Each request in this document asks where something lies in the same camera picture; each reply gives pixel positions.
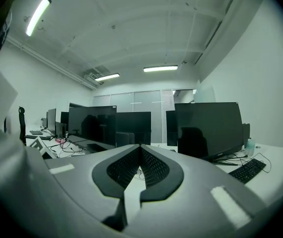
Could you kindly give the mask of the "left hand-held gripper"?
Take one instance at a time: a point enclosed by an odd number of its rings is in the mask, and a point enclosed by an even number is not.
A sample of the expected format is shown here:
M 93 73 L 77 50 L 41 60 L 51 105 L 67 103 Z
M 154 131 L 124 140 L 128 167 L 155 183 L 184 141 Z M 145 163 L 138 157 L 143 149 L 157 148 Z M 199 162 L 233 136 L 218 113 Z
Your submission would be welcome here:
M 36 137 L 28 145 L 39 150 L 43 159 L 56 159 L 57 155 L 53 153 L 40 137 Z

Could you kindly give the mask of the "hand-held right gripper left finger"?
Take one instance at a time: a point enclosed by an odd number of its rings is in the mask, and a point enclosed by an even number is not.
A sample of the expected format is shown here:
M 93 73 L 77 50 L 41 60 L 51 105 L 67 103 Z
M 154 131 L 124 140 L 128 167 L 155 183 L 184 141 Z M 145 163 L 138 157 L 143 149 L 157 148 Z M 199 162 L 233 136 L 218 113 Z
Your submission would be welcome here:
M 137 146 L 46 161 L 69 198 L 94 219 L 123 229 L 141 209 Z

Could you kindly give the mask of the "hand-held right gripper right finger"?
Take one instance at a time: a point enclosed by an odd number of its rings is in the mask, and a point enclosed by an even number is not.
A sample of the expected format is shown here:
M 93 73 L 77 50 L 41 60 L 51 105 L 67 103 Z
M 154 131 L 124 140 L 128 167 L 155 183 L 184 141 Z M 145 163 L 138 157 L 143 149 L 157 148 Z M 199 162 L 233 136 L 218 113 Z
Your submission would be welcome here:
M 166 149 L 148 149 L 178 163 L 184 179 L 167 199 L 141 205 L 139 229 L 239 229 L 266 208 L 219 167 Z

